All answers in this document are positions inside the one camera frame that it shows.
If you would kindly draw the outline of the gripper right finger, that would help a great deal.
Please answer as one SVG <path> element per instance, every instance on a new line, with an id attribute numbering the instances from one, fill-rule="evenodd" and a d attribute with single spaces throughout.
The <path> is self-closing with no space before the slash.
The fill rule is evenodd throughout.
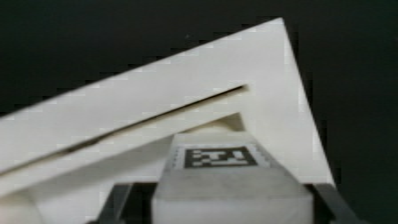
<path id="1" fill-rule="evenodd" d="M 329 224 L 368 224 L 356 215 L 336 187 L 331 184 L 315 184 L 315 192 L 322 207 L 331 213 Z"/>

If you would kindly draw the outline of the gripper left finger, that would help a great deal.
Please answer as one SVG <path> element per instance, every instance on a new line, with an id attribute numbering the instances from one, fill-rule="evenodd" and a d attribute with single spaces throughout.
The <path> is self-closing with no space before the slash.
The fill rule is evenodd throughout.
<path id="1" fill-rule="evenodd" d="M 87 224 L 130 224 L 125 209 L 132 187 L 132 184 L 114 185 L 98 218 Z"/>

